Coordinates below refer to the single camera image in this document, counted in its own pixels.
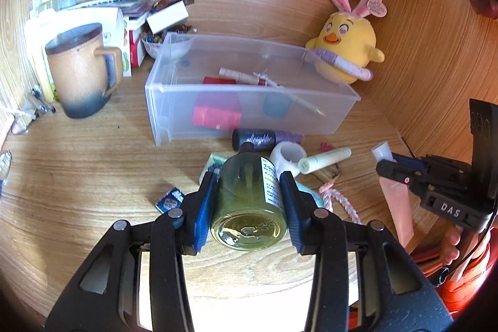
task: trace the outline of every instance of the yellow chick plush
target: yellow chick plush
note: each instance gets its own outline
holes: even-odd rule
[[[370,60],[383,62],[384,54],[375,47],[375,31],[365,16],[383,17],[387,10],[382,0],[360,0],[354,10],[348,0],[332,2],[339,12],[330,16],[318,37],[306,43],[306,48],[315,50],[322,59],[315,67],[330,81],[337,75],[347,83],[371,80],[373,74],[365,67]]]

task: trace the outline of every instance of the metal screw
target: metal screw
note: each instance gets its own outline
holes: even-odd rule
[[[313,214],[315,214],[315,217],[317,218],[327,218],[329,216],[329,211],[324,208],[317,208],[313,211]]]
[[[116,230],[116,231],[123,231],[126,227],[128,226],[128,224],[126,223],[125,220],[123,219],[119,219],[118,221],[116,221],[114,224],[113,224],[113,228]]]
[[[370,222],[370,227],[375,231],[382,231],[384,229],[384,223],[382,221],[379,221],[378,219],[375,219]]]
[[[183,215],[183,211],[181,208],[172,208],[170,211],[168,211],[168,215],[171,218],[180,218]]]

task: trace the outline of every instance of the human hand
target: human hand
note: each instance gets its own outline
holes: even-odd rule
[[[443,262],[444,265],[450,265],[454,260],[457,260],[460,257],[463,258],[467,256],[469,252],[472,249],[474,249],[474,247],[477,245],[481,237],[480,234],[475,234],[474,237],[472,238],[471,244],[469,245],[467,252],[462,253],[456,248],[457,245],[460,243],[461,234],[462,234],[462,228],[455,225],[450,229],[448,229],[443,240],[441,241],[441,251],[439,252],[439,259]],[[472,259],[478,258],[480,255],[482,255],[485,252],[487,244],[490,241],[490,237],[491,234],[488,232],[484,237],[484,239],[482,240],[482,242],[477,247],[477,249],[475,250],[475,252],[472,254],[472,256],[464,263],[462,263],[462,265],[459,266],[458,269],[454,272],[454,274],[451,276],[450,279],[451,281],[459,281],[469,262]]]

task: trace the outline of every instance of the wire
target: wire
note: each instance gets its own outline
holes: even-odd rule
[[[406,143],[405,139],[402,137],[402,141],[404,142],[404,144],[406,145],[406,147],[408,148],[408,152],[410,153],[411,157],[412,158],[417,158],[415,156],[415,154],[413,153],[413,151],[411,150],[410,146]]]
[[[469,252],[469,254],[463,258],[457,266],[455,266],[455,269],[450,272],[450,268],[448,266],[443,266],[443,268],[439,271],[438,274],[434,276],[434,278],[431,279],[431,283],[435,287],[441,286],[447,279],[450,277],[459,267],[462,263],[465,263],[467,259],[469,259],[476,249],[481,245],[482,241],[484,241],[484,238],[486,238],[486,234],[490,231],[491,226],[493,225],[493,222],[495,221],[496,214],[498,213],[498,196],[495,196],[495,202],[493,203],[493,212],[491,215],[491,218],[489,222],[486,225],[486,228],[482,232],[482,237],[480,237],[479,242],[474,246],[474,248]]]
[[[2,109],[3,111],[5,111],[6,113],[20,114],[21,116],[27,116],[27,117],[31,118],[32,120],[36,120],[36,116],[34,114],[26,113],[25,111],[22,111],[22,110],[11,109],[9,107],[5,107],[5,106],[2,106],[2,105],[0,105],[0,109]]]

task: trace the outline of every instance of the cardboard box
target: cardboard box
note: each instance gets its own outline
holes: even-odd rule
[[[131,19],[128,16],[124,17],[124,41],[121,48],[123,55],[123,76],[131,77],[131,68],[140,67],[146,52],[145,47],[140,41],[142,26],[149,13],[145,13],[137,19]]]

